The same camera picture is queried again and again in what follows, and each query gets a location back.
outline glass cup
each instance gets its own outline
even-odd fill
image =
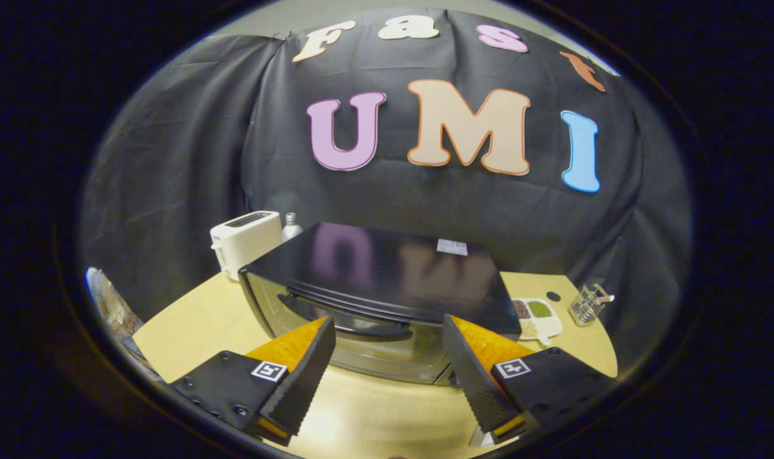
[[[608,296],[599,284],[583,285],[582,290],[571,302],[568,312],[578,326],[588,326],[597,319],[597,315],[606,303],[600,302],[601,296]]]

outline oven door handle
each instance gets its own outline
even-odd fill
[[[401,342],[413,337],[413,331],[403,326],[381,325],[370,322],[352,314],[341,311],[321,308],[305,300],[297,299],[293,295],[278,294],[280,302],[285,307],[296,313],[302,319],[313,322],[323,316],[331,316],[335,322],[335,331],[343,333],[345,337],[359,342]]]

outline black fabric backdrop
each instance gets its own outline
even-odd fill
[[[382,40],[384,21],[433,17],[440,35]],[[603,320],[627,374],[659,343],[687,276],[690,196],[680,152],[638,90],[590,61],[606,91],[583,81],[558,43],[490,18],[436,9],[350,15],[323,55],[291,62],[305,35],[207,38],[125,105],[101,144],[84,195],[84,263],[104,270],[144,320],[218,271],[208,231],[253,210],[296,212],[300,224],[358,224],[483,244],[501,270],[599,280],[617,294]],[[475,26],[513,30],[518,54],[478,40]],[[418,98],[410,81],[453,82],[472,110],[490,91],[530,99],[521,177],[455,155],[440,168],[408,162]],[[356,141],[348,101],[383,91],[378,148],[356,171],[313,157],[308,105],[338,99],[335,143]],[[570,160],[562,110],[590,117],[600,191],[562,183]],[[445,138],[446,148],[451,149]],[[483,145],[481,156],[486,151]]]

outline beige letter m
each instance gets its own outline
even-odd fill
[[[411,163],[443,166],[450,154],[442,146],[446,130],[464,166],[478,156],[486,137],[492,136],[481,164],[501,174],[524,175],[529,171],[523,144],[523,120],[529,99],[517,92],[495,89],[477,113],[455,86],[442,80],[417,80],[407,88],[420,103],[418,145],[407,153]]]

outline light wood tabletop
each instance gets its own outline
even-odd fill
[[[567,308],[577,289],[565,276],[501,273],[512,298],[546,299],[562,322],[551,338],[603,374],[617,375],[617,357],[599,321],[574,325]],[[220,351],[247,354],[270,338],[257,322],[242,288],[216,274],[152,317],[134,341],[159,375],[171,383]],[[521,344],[540,351],[537,340]],[[284,448],[310,459],[466,459],[499,448],[474,448],[475,420],[460,389],[392,381],[329,365],[299,435]]]

